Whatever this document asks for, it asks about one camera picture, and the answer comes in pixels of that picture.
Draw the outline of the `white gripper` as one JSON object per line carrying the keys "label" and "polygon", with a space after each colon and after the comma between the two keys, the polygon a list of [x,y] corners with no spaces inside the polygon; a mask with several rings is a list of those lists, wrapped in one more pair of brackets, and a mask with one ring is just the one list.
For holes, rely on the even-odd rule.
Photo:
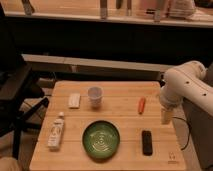
{"label": "white gripper", "polygon": [[168,87],[162,87],[159,94],[159,101],[164,107],[161,112],[161,123],[169,124],[173,115],[173,111],[169,108],[176,108],[179,106],[183,101],[183,97],[170,90]]}

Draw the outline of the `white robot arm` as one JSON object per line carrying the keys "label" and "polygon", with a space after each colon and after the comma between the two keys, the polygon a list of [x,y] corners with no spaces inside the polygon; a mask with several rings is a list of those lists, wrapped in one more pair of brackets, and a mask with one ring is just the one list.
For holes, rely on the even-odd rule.
{"label": "white robot arm", "polygon": [[165,85],[159,93],[161,123],[169,124],[173,110],[186,98],[213,115],[213,87],[203,82],[207,69],[199,61],[171,67],[164,73]]}

